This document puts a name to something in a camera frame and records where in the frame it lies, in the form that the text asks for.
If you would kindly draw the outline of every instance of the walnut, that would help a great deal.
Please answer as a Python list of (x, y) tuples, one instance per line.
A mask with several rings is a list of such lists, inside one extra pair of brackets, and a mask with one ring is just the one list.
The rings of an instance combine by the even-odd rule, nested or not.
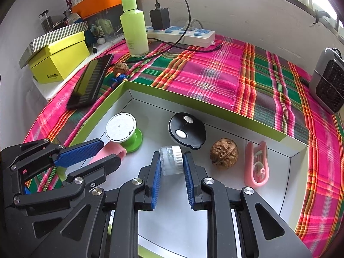
[(129, 70), (128, 65), (122, 62), (117, 62), (114, 66), (112, 73), (116, 76), (117, 74), (126, 74)]
[(236, 143), (229, 138), (219, 139), (210, 149), (210, 159), (212, 163), (226, 169), (235, 165), (238, 156), (238, 147)]

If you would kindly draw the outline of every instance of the yellow box lid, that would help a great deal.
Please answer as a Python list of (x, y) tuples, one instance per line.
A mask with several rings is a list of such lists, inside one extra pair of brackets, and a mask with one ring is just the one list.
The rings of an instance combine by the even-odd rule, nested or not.
[(54, 53), (63, 50), (64, 48), (71, 46), (73, 44), (77, 44), (81, 41), (85, 40), (84, 32), (79, 32), (58, 41), (55, 41), (51, 44), (48, 44), (44, 48), (42, 48), (30, 61), (29, 67), (32, 68), (36, 66), (38, 63), (42, 62), (44, 59), (48, 58), (49, 56), (53, 55)]

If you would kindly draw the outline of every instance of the black charger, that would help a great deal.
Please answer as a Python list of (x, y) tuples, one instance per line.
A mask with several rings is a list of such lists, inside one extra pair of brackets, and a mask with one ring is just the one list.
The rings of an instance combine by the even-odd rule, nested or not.
[(155, 4), (155, 9), (149, 12), (152, 27), (154, 30), (165, 30), (171, 26), (168, 8), (160, 8), (160, 4)]

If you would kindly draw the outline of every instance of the striped box lid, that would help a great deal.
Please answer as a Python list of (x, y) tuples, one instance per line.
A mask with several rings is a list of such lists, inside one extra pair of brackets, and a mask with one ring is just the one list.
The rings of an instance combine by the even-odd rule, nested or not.
[(29, 63), (29, 60), (48, 44), (51, 44), (54, 41), (60, 40), (70, 35), (87, 30), (87, 22), (85, 21), (57, 29), (55, 31), (49, 32), (43, 36), (40, 36), (32, 40), (19, 60), (20, 68), (25, 67)]

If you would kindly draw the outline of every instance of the pink plastic object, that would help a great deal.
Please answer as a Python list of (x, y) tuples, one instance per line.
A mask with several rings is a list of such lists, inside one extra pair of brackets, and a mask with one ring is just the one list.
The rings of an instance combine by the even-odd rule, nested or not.
[(246, 186), (257, 188), (266, 184), (269, 179), (268, 149), (266, 142), (261, 142), (253, 147), (248, 142), (245, 150), (245, 173), (244, 182)]
[(108, 142), (98, 153), (96, 156), (92, 158), (90, 163), (94, 163), (99, 159), (102, 159), (110, 154), (116, 154), (121, 160), (127, 155), (127, 150), (121, 146), (119, 143), (116, 142)]

